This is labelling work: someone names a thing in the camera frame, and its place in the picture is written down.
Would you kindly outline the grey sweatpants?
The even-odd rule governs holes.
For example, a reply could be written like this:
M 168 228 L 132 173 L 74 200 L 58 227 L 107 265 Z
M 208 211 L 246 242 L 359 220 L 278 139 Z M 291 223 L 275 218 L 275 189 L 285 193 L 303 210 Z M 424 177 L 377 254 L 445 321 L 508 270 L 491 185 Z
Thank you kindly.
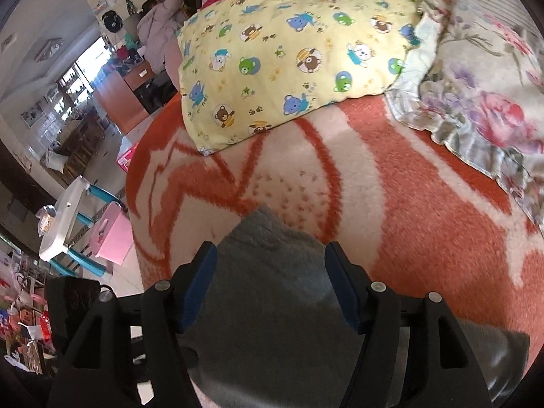
M 216 246 L 218 260 L 197 321 L 182 345 L 190 377 L 221 407 L 343 407 L 362 344 L 347 325 L 325 247 L 266 207 Z M 478 361 L 491 406 L 521 381 L 529 339 L 456 319 Z

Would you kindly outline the pink child chair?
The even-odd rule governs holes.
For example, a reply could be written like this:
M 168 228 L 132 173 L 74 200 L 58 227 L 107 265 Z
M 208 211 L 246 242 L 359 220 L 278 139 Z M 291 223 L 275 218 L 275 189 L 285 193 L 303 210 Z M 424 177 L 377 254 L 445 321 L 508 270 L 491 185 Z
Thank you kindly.
M 91 229 L 89 255 L 122 265 L 133 244 L 131 222 L 123 208 L 115 202 L 108 204 Z

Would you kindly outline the white and teal child chair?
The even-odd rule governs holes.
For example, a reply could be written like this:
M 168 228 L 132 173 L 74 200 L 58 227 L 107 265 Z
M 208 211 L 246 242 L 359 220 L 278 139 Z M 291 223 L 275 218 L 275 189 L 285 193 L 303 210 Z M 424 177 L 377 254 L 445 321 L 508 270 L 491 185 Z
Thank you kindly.
M 41 236 L 39 257 L 53 265 L 58 272 L 67 274 L 67 268 L 62 265 L 56 265 L 54 260 L 57 256 L 67 255 L 79 266 L 95 274 L 97 277 L 103 277 L 106 273 L 106 267 L 88 256 L 77 252 L 66 242 L 70 236 L 75 222 L 79 221 L 88 228 L 92 228 L 94 222 L 87 216 L 79 213 L 79 204 L 83 196 L 93 195 L 103 201 L 105 204 L 116 203 L 120 205 L 123 212 L 127 212 L 126 206 L 122 201 L 103 188 L 91 184 L 83 176 L 75 178 L 61 196 L 57 199 L 53 209 L 55 214 L 53 222 L 49 224 L 48 229 Z

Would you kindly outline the orange and white blanket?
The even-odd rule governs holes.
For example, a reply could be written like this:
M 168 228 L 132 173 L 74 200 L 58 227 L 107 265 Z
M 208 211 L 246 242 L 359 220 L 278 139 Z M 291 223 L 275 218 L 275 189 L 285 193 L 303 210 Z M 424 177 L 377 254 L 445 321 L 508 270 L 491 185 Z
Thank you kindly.
M 267 207 L 337 241 L 397 292 L 439 291 L 457 316 L 543 345 L 543 238 L 493 180 L 395 121 L 381 97 L 346 100 L 215 155 L 194 148 L 181 101 L 140 139 L 126 180 L 145 286 Z

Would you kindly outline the brown wooden cabinet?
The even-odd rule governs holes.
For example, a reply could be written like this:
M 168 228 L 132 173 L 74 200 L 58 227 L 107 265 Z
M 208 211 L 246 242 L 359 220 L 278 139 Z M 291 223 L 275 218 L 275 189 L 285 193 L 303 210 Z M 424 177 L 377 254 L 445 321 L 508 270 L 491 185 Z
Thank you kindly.
M 154 77 L 149 62 L 143 60 L 126 75 L 114 70 L 95 85 L 95 98 L 123 135 L 148 118 L 149 108 L 136 91 L 145 87 Z

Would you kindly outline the floral pillow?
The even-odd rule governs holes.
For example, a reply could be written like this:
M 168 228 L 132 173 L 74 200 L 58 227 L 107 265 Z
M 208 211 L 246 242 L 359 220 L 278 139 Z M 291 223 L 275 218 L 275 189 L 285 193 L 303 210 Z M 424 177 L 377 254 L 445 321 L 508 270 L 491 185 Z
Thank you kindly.
M 543 225 L 543 70 L 529 43 L 470 0 L 420 0 L 410 50 L 386 101 Z

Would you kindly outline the yellow cartoon bear pillow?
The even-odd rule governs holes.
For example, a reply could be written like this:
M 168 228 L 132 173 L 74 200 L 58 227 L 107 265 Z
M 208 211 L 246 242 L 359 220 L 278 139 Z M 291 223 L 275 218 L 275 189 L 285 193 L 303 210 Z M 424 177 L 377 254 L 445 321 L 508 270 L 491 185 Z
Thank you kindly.
M 221 0 L 178 38 L 182 114 L 210 155 L 325 105 L 384 93 L 421 0 Z

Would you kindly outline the pink jacket on chair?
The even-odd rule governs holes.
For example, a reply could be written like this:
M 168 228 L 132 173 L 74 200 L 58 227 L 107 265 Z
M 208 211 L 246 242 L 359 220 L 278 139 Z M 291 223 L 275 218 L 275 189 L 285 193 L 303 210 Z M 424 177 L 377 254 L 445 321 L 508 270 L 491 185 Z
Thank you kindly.
M 155 74 L 165 69 L 167 43 L 187 20 L 183 10 L 184 0 L 147 0 L 142 5 L 142 16 L 136 32 L 146 48 L 144 57 Z

